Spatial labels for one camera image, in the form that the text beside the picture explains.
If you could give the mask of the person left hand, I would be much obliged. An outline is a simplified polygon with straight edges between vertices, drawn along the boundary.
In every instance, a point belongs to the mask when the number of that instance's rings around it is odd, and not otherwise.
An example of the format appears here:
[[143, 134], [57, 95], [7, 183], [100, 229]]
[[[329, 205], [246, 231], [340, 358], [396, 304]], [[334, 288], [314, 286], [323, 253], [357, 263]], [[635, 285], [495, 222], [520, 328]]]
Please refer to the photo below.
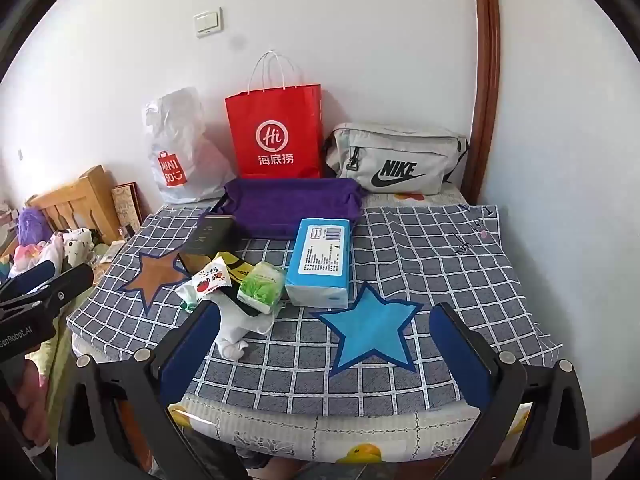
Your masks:
[[27, 440], [41, 446], [48, 442], [46, 394], [40, 387], [36, 364], [25, 361], [22, 382], [16, 390], [16, 400], [24, 411], [22, 433]]

